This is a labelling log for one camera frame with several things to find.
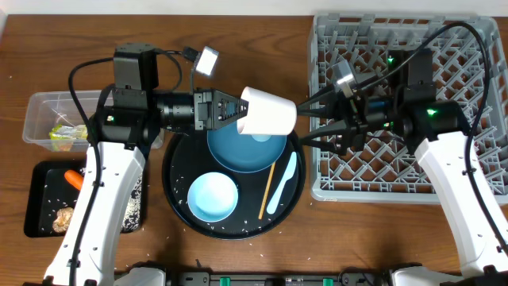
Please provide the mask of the light blue plastic cup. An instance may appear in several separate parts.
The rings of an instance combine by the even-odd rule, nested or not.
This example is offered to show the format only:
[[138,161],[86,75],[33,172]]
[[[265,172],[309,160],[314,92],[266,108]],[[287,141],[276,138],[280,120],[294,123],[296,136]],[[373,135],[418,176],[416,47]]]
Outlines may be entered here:
[[255,141],[258,141],[258,142],[265,142],[265,141],[268,141],[268,140],[271,138],[271,135],[266,135],[266,134],[253,134],[253,135],[252,135],[252,138],[253,138]]

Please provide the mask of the dark blue round plate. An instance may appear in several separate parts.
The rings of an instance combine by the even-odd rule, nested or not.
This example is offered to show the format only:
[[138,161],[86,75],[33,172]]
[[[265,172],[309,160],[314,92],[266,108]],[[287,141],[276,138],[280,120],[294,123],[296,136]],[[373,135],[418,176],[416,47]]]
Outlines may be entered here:
[[252,135],[237,132],[234,122],[206,135],[213,158],[223,167],[240,173],[259,172],[268,168],[283,154],[287,137],[274,135],[268,141],[258,142]]

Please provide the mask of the white rice pile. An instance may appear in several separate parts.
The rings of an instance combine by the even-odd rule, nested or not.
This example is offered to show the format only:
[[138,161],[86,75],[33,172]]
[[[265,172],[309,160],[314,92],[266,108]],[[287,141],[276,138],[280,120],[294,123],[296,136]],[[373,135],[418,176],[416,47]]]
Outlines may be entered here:
[[140,227],[142,192],[143,175],[139,175],[130,193],[130,197],[125,210],[125,215],[121,227],[121,232],[123,234],[131,233]]

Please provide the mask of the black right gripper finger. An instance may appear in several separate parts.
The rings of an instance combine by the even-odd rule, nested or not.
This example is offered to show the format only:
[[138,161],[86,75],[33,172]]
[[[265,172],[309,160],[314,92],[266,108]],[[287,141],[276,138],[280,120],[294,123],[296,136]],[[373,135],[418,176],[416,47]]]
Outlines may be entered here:
[[[328,136],[336,136],[337,138],[335,141],[321,140],[322,137]],[[345,144],[345,137],[349,137],[349,125],[344,120],[340,120],[331,125],[313,130],[304,137],[300,137],[299,144],[342,156],[346,154],[348,148]]]
[[337,90],[330,84],[311,95],[305,102],[300,103],[297,106],[297,115],[313,118],[333,118],[338,100]]

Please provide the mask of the orange carrot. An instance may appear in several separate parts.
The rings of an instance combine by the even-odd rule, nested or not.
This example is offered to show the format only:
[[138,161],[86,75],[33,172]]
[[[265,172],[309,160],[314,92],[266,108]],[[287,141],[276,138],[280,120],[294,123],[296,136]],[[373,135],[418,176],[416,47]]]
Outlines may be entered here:
[[67,170],[64,173],[64,179],[76,190],[81,190],[83,185],[83,176],[73,170]]

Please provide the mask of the pink plastic cup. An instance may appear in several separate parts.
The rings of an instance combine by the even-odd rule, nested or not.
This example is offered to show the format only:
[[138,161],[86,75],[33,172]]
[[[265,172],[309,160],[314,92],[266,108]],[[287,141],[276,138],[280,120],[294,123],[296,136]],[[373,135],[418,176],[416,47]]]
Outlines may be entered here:
[[291,100],[246,87],[241,99],[248,103],[247,115],[237,121],[242,135],[290,134],[297,121],[297,107]]

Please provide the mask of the yellow green wrapper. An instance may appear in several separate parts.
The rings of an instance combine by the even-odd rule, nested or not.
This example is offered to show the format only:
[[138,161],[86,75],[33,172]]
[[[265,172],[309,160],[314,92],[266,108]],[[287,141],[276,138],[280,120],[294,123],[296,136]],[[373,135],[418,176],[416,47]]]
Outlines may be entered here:
[[49,132],[54,151],[68,152],[77,140],[86,140],[88,136],[85,125],[63,126],[61,124]]

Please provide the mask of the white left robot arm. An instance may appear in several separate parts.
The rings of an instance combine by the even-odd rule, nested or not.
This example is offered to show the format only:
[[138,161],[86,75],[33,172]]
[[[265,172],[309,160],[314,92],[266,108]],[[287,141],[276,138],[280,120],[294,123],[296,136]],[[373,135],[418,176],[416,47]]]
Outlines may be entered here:
[[248,113],[248,102],[216,89],[160,90],[157,57],[174,51],[127,43],[109,58],[114,83],[99,95],[87,127],[86,173],[70,225],[48,266],[44,285],[164,285],[158,268],[114,277],[114,262],[130,194],[144,172],[161,130],[173,133],[217,130]]

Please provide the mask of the brown walnut-like food scrap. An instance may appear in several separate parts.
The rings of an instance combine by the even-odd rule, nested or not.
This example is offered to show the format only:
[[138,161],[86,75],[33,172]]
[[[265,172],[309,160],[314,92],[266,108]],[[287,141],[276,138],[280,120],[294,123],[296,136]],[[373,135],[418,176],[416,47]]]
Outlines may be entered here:
[[65,233],[70,226],[74,209],[65,207],[56,212],[56,219],[52,223],[52,229],[58,233]]

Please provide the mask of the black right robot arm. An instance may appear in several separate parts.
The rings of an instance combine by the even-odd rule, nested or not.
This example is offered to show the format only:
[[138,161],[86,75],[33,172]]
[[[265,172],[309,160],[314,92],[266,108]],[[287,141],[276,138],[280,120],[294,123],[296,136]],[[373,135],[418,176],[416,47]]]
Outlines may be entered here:
[[324,118],[302,145],[338,155],[363,149],[368,134],[398,135],[437,193],[454,237],[460,275],[421,265],[389,270],[385,285],[504,285],[507,282],[507,221],[473,147],[473,127],[460,104],[437,100],[431,51],[391,50],[391,94],[372,97],[376,75],[360,80],[347,61],[333,66],[333,81],[298,106],[298,114]]

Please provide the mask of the light blue bowl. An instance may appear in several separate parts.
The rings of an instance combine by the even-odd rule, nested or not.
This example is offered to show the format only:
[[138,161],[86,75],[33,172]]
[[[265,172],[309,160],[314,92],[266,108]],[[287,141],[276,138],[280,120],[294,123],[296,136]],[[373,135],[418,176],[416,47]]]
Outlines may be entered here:
[[187,205],[194,217],[203,222],[220,222],[235,210],[239,199],[236,183],[220,172],[198,177],[187,192]]

